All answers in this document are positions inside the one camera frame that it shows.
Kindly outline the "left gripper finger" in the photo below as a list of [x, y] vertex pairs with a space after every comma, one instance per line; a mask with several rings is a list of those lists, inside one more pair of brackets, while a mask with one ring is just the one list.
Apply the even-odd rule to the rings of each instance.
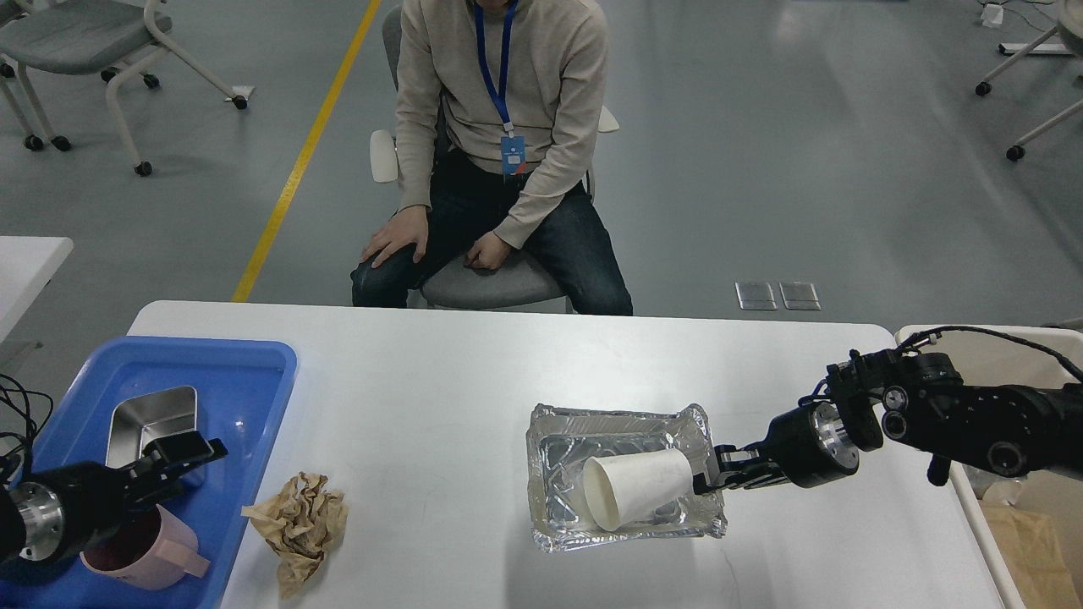
[[222, 440], [207, 440], [199, 431], [151, 441], [138, 459], [118, 468], [123, 510], [147, 510], [183, 494], [181, 479], [185, 475], [227, 455]]

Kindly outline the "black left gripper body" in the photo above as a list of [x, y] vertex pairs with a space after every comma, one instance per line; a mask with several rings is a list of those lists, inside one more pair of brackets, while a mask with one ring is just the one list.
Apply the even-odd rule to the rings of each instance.
[[127, 518], [125, 475], [74, 464], [27, 475], [1, 497], [1, 560], [55, 563], [115, 535]]

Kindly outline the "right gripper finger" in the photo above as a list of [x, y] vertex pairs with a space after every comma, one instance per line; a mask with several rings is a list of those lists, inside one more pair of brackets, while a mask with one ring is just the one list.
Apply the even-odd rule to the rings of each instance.
[[720, 490], [754, 490], [781, 485], [783, 472], [774, 459], [758, 448], [712, 448], [704, 472], [694, 475], [692, 488], [696, 495]]

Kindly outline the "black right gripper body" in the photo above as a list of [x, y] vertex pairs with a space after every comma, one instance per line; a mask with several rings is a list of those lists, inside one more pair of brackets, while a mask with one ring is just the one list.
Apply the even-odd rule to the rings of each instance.
[[766, 458], [774, 462], [790, 482], [805, 489], [854, 475], [860, 463], [858, 448], [832, 402], [774, 417], [766, 435]]

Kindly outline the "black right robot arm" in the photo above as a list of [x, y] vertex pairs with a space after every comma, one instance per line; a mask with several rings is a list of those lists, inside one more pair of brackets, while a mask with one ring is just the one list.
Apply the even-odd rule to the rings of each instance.
[[1080, 478], [1080, 370], [1044, 344], [987, 335], [1056, 359], [1071, 376], [1059, 389], [964, 383], [950, 357], [927, 352], [954, 326], [914, 332], [891, 349], [832, 364], [796, 409], [771, 420], [760, 441], [715, 446], [692, 465], [699, 495], [793, 483], [810, 489], [854, 475], [860, 452], [891, 439], [932, 456], [926, 477], [945, 485], [952, 463], [1006, 478], [1049, 470]]

